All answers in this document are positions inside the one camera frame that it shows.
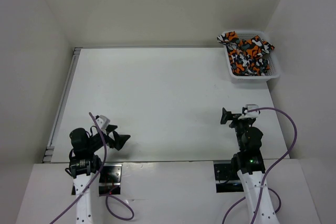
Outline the orange camouflage shorts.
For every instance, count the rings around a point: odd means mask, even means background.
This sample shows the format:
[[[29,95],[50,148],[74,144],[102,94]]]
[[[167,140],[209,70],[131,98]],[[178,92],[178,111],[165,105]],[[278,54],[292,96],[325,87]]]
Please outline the orange camouflage shorts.
[[[235,76],[264,76],[270,70],[266,56],[274,46],[258,35],[250,39],[241,39],[235,31],[222,33],[217,41],[226,47],[229,65]]]

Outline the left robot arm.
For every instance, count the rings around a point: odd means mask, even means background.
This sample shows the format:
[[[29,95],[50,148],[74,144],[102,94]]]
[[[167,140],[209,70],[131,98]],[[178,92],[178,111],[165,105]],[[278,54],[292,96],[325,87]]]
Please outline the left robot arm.
[[[99,181],[104,178],[103,160],[95,154],[103,147],[99,133],[92,135],[83,128],[70,133],[72,144],[69,174],[76,195],[76,223],[103,223]]]

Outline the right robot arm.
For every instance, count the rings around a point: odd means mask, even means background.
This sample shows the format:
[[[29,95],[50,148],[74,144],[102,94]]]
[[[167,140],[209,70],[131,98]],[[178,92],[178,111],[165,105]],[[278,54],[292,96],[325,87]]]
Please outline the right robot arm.
[[[242,113],[232,113],[222,109],[221,124],[229,122],[235,130],[239,152],[234,154],[230,172],[239,178],[244,190],[250,221],[253,223],[279,223],[272,205],[267,182],[263,180],[266,169],[260,151],[263,133],[253,126],[258,112],[249,113],[249,109],[258,108],[255,104],[246,105]]]

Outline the white plastic basket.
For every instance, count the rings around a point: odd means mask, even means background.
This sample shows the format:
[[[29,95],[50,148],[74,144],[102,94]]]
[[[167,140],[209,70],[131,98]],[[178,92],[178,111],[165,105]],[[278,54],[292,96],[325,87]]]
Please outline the white plastic basket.
[[[269,42],[267,36],[261,31],[236,30],[235,32],[238,34],[239,38],[241,38],[241,39],[247,40],[247,39],[253,38],[254,36],[258,35],[263,40]],[[228,53],[227,53],[227,50],[226,50],[225,46],[224,46],[224,52],[225,52],[225,58],[226,58],[226,61],[227,61],[231,82],[233,82],[233,83],[266,83],[267,81],[270,81],[272,79],[277,79],[277,78],[280,77],[280,67],[279,67],[279,63],[278,63],[278,60],[276,58],[276,55],[274,53],[274,50],[266,56],[266,59],[269,60],[270,70],[267,72],[266,75],[256,76],[256,77],[252,77],[252,76],[244,76],[243,77],[243,76],[233,75],[232,70],[231,70],[230,65],[229,65]]]

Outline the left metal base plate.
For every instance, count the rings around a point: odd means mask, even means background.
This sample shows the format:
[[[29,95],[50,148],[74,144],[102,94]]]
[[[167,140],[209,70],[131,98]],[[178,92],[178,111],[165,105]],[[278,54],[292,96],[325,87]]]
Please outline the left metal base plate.
[[[93,169],[94,172],[90,171],[90,167],[76,168],[76,171],[71,171],[69,167],[65,168],[66,173],[73,179],[79,178],[79,176],[89,176],[88,181],[91,181],[92,177],[99,170],[98,168]],[[121,164],[108,164],[104,165],[102,171],[99,173],[95,182],[98,182],[99,195],[104,194],[120,194],[121,185]]]

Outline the metal base plate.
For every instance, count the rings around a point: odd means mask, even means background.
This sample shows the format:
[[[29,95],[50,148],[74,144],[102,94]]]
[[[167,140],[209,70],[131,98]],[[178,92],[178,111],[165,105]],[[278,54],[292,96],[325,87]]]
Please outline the metal base plate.
[[[91,181],[92,177],[99,170],[98,168],[93,169],[94,172],[90,171],[90,167],[76,168],[76,171],[71,171],[69,167],[65,168],[66,173],[73,179],[79,178],[79,176],[89,176],[88,181]],[[120,194],[121,185],[121,164],[108,164],[104,165],[102,171],[99,173],[95,182],[98,182],[99,195],[104,194]]]
[[[214,175],[217,193],[236,193],[243,192],[243,186],[234,173],[232,165],[229,161],[214,162]]]

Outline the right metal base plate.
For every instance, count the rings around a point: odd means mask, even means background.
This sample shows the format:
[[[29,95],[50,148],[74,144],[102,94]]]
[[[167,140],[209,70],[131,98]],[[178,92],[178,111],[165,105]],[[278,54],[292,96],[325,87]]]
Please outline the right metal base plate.
[[[232,165],[229,161],[214,162],[214,175],[217,193],[236,193],[243,192],[243,186],[234,173]]]

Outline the aluminium table edge rail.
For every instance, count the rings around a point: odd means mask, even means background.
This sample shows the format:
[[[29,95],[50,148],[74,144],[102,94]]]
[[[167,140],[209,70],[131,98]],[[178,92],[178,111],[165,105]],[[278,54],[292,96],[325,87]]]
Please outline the aluminium table edge rail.
[[[48,144],[46,146],[46,149],[44,151],[44,155],[42,158],[42,163],[51,163],[51,159],[53,156],[53,152],[55,149],[55,142],[57,140],[57,134],[60,128],[60,124],[62,121],[62,117],[64,114],[64,110],[66,107],[66,103],[68,100],[68,95],[71,89],[71,84],[72,84],[72,80],[76,71],[76,66],[77,66],[77,62],[78,62],[78,58],[80,55],[82,47],[76,47],[73,50],[73,54],[72,54],[72,59],[71,59],[71,63],[70,63],[70,67],[67,73],[67,77],[66,77],[66,81],[65,81],[65,85],[62,91],[62,95],[59,101],[59,105],[58,105],[58,109],[57,109],[57,113],[54,119],[54,123],[52,125],[52,129],[50,132],[50,136],[49,136],[49,140],[48,140]]]

